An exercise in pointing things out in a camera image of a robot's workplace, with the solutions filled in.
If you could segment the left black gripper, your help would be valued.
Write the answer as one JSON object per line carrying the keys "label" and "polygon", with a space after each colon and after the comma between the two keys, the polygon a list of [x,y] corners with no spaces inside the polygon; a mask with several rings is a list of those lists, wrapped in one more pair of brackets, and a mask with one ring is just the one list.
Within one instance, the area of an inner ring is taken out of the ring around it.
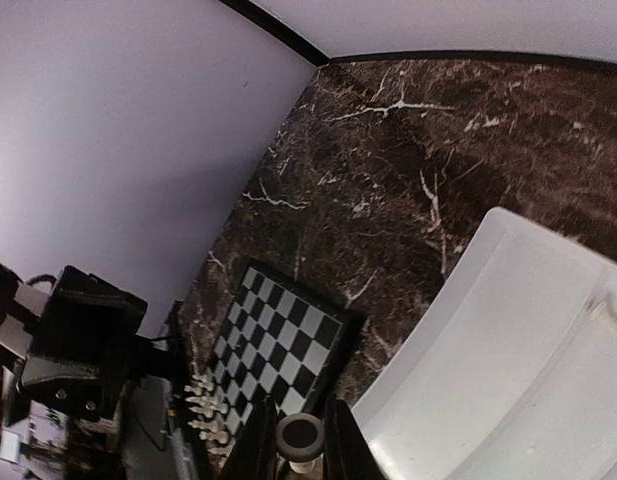
{"label": "left black gripper", "polygon": [[148,304],[94,274],[63,268],[44,305],[19,393],[66,415],[114,415]]}

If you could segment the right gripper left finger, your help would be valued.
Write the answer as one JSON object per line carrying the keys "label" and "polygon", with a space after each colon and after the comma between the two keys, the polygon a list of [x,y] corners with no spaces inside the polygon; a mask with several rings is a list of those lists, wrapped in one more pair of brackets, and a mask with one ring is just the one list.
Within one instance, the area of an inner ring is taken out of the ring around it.
{"label": "right gripper left finger", "polygon": [[273,480],[276,475],[277,408],[270,397],[253,408],[236,441],[220,478],[224,480]]}

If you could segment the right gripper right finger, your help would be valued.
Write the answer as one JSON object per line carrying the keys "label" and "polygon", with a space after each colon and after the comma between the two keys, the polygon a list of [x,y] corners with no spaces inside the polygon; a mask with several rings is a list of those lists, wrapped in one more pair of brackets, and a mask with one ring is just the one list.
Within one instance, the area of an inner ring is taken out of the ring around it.
{"label": "right gripper right finger", "polygon": [[329,398],[323,420],[324,479],[386,479],[344,400]]}

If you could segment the white pawn piece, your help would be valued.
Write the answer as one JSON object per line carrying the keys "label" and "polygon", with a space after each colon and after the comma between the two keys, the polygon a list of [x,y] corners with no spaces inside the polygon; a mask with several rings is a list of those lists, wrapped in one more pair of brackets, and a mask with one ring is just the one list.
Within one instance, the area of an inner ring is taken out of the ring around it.
{"label": "white pawn piece", "polygon": [[279,456],[290,469],[300,475],[312,471],[324,450],[325,433],[322,421],[308,413],[285,416],[276,427]]}
{"label": "white pawn piece", "polygon": [[210,444],[208,452],[212,455],[227,457],[234,445],[229,433],[226,431],[200,431],[199,438]]}

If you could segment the white bishop chess piece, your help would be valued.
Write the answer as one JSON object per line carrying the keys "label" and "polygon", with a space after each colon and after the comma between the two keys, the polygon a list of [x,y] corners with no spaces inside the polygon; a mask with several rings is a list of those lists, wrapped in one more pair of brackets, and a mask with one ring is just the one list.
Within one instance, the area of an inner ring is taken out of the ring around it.
{"label": "white bishop chess piece", "polygon": [[193,419],[187,422],[187,424],[193,429],[197,429],[200,432],[219,434],[220,432],[225,432],[223,425],[218,420],[200,420]]}

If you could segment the white knight chess piece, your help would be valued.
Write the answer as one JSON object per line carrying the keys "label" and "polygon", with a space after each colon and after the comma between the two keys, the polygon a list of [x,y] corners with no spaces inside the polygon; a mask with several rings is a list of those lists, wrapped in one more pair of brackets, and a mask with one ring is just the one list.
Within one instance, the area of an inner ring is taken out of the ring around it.
{"label": "white knight chess piece", "polygon": [[193,375],[188,384],[184,386],[184,391],[192,393],[194,396],[213,394],[215,391],[215,381],[212,376],[206,374]]}

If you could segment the black grey chessboard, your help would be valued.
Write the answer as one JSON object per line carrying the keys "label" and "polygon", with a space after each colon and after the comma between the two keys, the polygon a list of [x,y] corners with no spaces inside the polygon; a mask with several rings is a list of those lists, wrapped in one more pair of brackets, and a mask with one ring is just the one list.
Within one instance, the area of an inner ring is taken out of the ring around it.
{"label": "black grey chessboard", "polygon": [[236,443],[256,404],[270,397],[280,417],[322,409],[356,342],[363,318],[251,259],[237,277],[207,360],[193,375],[212,376],[228,405],[218,420]]}

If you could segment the white plastic compartment tray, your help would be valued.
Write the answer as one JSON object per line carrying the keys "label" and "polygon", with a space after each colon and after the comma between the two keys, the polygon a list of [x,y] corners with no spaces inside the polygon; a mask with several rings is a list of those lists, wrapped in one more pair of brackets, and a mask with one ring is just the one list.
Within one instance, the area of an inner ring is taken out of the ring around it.
{"label": "white plastic compartment tray", "polygon": [[617,479],[617,264],[490,210],[353,407],[390,479]]}

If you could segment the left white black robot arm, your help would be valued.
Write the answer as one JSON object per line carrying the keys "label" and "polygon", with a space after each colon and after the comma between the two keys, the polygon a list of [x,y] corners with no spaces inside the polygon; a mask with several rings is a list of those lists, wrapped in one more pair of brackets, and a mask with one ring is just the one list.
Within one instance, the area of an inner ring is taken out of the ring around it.
{"label": "left white black robot arm", "polygon": [[16,391],[66,415],[114,415],[130,375],[141,298],[65,266],[49,292],[0,263],[0,345],[20,359]]}

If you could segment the pile of white chess pieces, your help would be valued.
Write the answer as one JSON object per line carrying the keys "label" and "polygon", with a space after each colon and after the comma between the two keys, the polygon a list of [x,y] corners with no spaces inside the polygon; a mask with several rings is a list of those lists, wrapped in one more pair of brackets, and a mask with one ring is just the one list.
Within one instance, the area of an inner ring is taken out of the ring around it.
{"label": "pile of white chess pieces", "polygon": [[615,312],[611,298],[593,297],[586,303],[586,313],[589,320],[608,330],[617,330],[617,313]]}

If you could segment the left black frame post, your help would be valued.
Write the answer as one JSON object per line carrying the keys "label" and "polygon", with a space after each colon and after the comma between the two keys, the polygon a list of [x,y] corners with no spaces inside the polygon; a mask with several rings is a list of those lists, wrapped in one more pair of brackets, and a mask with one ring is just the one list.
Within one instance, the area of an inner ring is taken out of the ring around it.
{"label": "left black frame post", "polygon": [[221,3],[279,40],[313,66],[322,67],[330,62],[324,52],[255,3],[247,0],[221,0]]}

